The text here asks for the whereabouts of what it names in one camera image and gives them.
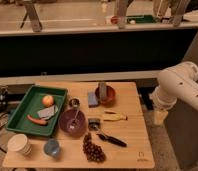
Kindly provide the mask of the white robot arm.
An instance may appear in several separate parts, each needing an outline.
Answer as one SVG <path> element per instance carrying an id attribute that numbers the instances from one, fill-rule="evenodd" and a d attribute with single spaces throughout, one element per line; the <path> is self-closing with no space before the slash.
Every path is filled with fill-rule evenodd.
<path id="1" fill-rule="evenodd" d="M 158 86 L 150 95 L 154 106 L 154 124 L 162 125 L 168 111 L 180 99 L 198 111 L 198 66 L 185 61 L 160 71 Z"/>

